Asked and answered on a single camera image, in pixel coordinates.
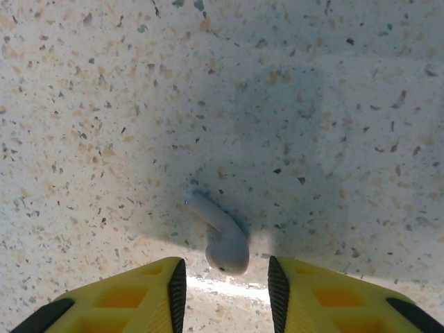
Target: white earbud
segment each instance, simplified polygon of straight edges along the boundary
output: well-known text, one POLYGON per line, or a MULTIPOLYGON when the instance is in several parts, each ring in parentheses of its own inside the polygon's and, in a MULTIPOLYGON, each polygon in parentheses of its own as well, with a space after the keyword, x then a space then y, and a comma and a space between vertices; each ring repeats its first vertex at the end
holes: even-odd
POLYGON ((250 261, 250 251, 237 223, 199 194, 187 197, 185 204, 220 233, 220 237, 211 241, 205 251, 210 266, 227 275, 244 274, 250 261))

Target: terrazzo floor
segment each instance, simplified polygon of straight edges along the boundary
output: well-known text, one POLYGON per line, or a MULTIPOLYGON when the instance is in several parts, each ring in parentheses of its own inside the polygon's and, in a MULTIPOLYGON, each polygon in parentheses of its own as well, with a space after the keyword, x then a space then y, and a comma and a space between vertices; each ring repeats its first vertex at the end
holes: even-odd
POLYGON ((0 330, 186 259, 184 332, 271 332, 270 255, 444 322, 442 1, 0 3, 0 330), (209 269, 192 190, 250 237, 209 269))

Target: floor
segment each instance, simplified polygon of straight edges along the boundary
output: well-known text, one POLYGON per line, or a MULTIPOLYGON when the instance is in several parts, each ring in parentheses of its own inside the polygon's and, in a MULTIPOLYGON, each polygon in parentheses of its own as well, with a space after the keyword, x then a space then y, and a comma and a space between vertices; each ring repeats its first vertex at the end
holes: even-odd
POLYGON ((2 1, 0 330, 170 255, 185 332, 270 332, 270 255, 444 322, 443 16, 438 0, 2 1), (245 275, 209 269, 194 189, 247 230, 245 275))

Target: speckled floor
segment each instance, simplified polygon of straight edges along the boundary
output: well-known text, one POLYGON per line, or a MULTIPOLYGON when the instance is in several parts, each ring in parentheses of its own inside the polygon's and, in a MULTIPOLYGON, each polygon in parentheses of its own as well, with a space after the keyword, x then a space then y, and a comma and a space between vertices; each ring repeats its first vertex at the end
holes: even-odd
POLYGON ((371 2, 2 1, 0 330, 169 255, 185 332, 270 332, 270 254, 443 322, 444 6, 371 2), (192 189, 247 274, 208 269, 192 189))

